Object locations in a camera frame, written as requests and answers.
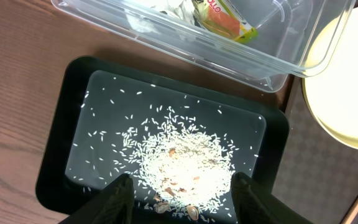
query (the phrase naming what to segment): pile of rice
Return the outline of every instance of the pile of rice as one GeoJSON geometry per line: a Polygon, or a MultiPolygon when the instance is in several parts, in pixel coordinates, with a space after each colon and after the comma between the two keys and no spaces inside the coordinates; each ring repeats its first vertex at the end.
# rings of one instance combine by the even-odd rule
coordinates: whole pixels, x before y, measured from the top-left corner
{"type": "Polygon", "coordinates": [[[183,122],[176,123],[177,116],[171,117],[171,113],[165,118],[161,125],[152,119],[160,132],[149,133],[142,142],[131,138],[133,128],[123,134],[124,145],[135,147],[131,158],[141,160],[137,177],[177,213],[185,214],[187,205],[195,206],[200,213],[216,213],[221,206],[219,197],[230,190],[235,172],[230,170],[233,151],[227,152],[216,134],[207,135],[194,123],[186,128],[183,122]]]}

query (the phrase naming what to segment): food packet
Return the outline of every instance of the food packet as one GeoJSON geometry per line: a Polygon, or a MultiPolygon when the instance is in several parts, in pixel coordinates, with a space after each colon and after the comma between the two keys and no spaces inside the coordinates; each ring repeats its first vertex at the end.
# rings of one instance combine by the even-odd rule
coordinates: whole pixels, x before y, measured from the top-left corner
{"type": "Polygon", "coordinates": [[[256,28],[240,15],[229,0],[192,1],[194,15],[205,29],[242,44],[258,35],[256,28]]]}

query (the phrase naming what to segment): tray rim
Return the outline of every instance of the tray rim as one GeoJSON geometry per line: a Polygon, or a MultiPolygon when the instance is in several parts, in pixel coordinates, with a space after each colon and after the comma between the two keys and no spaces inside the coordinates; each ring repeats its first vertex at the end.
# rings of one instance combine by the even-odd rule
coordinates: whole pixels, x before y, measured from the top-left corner
{"type": "Polygon", "coordinates": [[[236,96],[99,60],[92,56],[81,56],[72,60],[65,70],[35,186],[37,199],[45,208],[72,214],[97,193],[79,194],[78,191],[74,192],[70,190],[70,181],[65,177],[65,168],[80,116],[81,104],[90,76],[97,70],[117,73],[149,83],[151,78],[153,84],[162,87],[260,114],[265,119],[266,130],[252,178],[268,192],[272,191],[289,134],[288,120],[280,110],[236,96]]]}

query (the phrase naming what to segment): wooden table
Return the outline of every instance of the wooden table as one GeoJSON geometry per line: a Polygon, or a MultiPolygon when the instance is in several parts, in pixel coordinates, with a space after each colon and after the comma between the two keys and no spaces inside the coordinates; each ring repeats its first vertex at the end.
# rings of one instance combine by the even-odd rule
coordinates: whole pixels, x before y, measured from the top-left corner
{"type": "Polygon", "coordinates": [[[290,78],[278,93],[262,93],[64,14],[49,0],[0,0],[0,224],[66,217],[43,208],[34,189],[65,67],[80,55],[277,108],[291,86],[290,78]]]}

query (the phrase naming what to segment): tray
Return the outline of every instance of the tray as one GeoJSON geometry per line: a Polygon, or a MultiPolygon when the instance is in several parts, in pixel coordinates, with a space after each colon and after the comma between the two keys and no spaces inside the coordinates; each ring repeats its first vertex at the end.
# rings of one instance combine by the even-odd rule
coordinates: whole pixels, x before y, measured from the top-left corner
{"type": "MultiPolygon", "coordinates": [[[[234,140],[239,148],[232,158],[236,171],[252,176],[271,192],[288,136],[287,119],[279,110],[93,57],[80,57],[66,70],[37,181],[40,203],[71,214],[119,174],[136,170],[137,163],[124,162],[113,151],[123,148],[122,136],[116,133],[134,127],[139,129],[134,138],[155,134],[152,124],[147,131],[140,124],[146,118],[150,122],[151,117],[160,123],[169,114],[168,106],[184,118],[196,117],[194,123],[206,127],[208,134],[216,133],[222,144],[234,140]]],[[[136,205],[141,204],[141,209],[135,206],[138,218],[145,215],[153,223],[152,217],[161,219],[161,215],[143,210],[146,203],[153,203],[154,191],[144,190],[142,185],[134,187],[136,205]]],[[[203,215],[217,223],[235,223],[230,193],[223,198],[223,207],[230,208],[232,218],[223,208],[216,214],[203,215]]],[[[163,216],[169,222],[179,222],[171,213],[163,216]]]]}

